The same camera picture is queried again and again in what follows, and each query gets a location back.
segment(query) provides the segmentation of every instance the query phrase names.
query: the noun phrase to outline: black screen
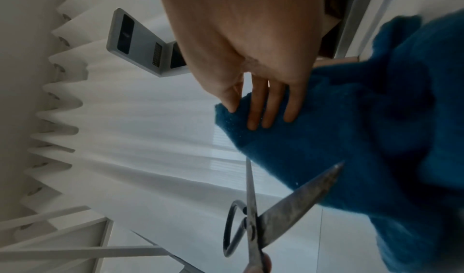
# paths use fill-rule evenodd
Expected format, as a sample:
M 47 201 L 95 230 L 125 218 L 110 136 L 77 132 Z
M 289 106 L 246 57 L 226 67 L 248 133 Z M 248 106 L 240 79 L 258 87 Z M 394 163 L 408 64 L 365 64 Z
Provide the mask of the black screen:
M 181 66 L 186 66 L 184 58 L 182 57 L 182 53 L 180 52 L 179 45 L 177 42 L 173 45 L 173 55 L 171 57 L 171 68 L 177 68 Z
M 134 20 L 125 14 L 122 18 L 121 32 L 117 41 L 117 49 L 122 53 L 129 54 L 131 48 L 132 33 L 134 32 Z

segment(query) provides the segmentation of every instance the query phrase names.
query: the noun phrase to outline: wall-mounted device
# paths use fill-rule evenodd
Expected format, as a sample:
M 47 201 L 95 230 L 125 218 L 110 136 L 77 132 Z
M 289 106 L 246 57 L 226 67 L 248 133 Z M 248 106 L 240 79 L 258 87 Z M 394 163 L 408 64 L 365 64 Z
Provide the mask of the wall-mounted device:
M 165 43 L 121 8 L 113 14 L 106 49 L 158 77 L 190 72 L 176 41 Z

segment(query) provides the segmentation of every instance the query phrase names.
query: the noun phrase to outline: blue knit sweater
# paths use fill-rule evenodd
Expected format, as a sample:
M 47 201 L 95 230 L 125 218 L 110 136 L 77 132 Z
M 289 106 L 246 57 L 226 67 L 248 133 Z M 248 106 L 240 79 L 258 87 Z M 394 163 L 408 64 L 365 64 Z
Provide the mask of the blue knit sweater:
M 421 26 L 397 17 L 366 61 L 313 70 L 297 120 L 247 129 L 250 95 L 216 123 L 236 147 L 295 189 L 341 161 L 323 205 L 366 214 L 392 272 L 432 261 L 450 208 L 464 205 L 464 11 Z

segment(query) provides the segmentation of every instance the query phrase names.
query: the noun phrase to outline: white wall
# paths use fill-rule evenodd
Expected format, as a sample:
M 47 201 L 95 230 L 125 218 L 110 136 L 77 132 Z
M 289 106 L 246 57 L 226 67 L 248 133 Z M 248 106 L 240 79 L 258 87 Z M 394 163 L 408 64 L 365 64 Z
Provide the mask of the white wall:
M 41 89 L 54 69 L 48 62 L 59 42 L 50 31 L 63 23 L 55 8 L 63 0 L 0 0 L 0 221 L 21 216 L 23 170 L 33 164 L 27 153 L 36 144 L 36 111 L 48 96 Z M 0 233 L 0 246 L 12 241 Z

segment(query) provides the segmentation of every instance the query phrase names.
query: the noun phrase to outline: scissors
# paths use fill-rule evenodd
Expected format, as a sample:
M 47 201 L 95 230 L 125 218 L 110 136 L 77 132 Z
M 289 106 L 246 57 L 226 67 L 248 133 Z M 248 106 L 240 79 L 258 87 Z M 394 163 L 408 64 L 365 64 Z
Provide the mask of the scissors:
M 246 159 L 246 163 L 247 205 L 241 200 L 235 200 L 229 209 L 226 228 L 224 230 L 224 256 L 230 257 L 234 253 L 245 231 L 247 231 L 248 265 L 260 268 L 264 273 L 269 273 L 269 268 L 266 268 L 263 259 L 262 249 L 287 232 L 309 209 L 329 192 L 329 189 L 335 184 L 345 164 L 344 162 L 340 162 L 333 165 L 330 169 L 302 185 L 258 217 L 255 185 L 253 183 L 253 173 L 249 158 Z M 237 208 L 246 217 L 242 220 L 231 242 L 232 223 Z

